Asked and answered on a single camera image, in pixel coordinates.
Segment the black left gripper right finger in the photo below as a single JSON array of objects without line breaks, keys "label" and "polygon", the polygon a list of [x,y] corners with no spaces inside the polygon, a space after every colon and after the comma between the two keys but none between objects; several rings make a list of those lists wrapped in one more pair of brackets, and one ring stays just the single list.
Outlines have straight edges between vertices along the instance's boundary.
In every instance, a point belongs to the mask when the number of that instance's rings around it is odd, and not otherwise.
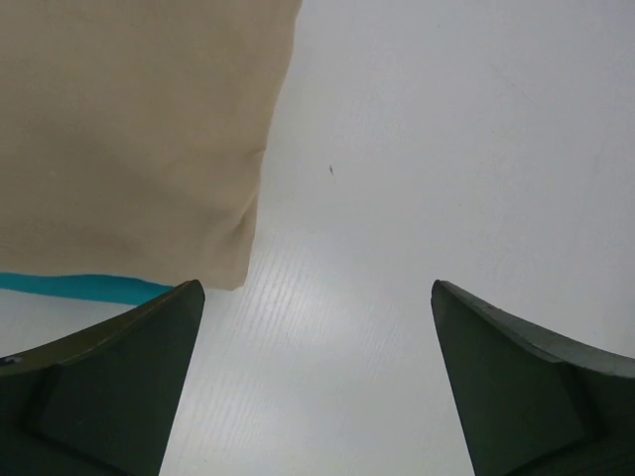
[{"label": "black left gripper right finger", "polygon": [[435,281],[431,305],[475,474],[633,474],[633,359],[448,281]]}]

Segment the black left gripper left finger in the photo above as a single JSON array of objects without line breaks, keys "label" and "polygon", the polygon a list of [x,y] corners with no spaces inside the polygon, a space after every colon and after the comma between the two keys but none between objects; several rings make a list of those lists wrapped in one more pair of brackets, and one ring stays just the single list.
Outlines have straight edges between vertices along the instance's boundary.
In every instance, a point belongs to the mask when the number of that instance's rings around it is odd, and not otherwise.
[{"label": "black left gripper left finger", "polygon": [[185,282],[1,360],[4,475],[157,475],[202,319]]}]

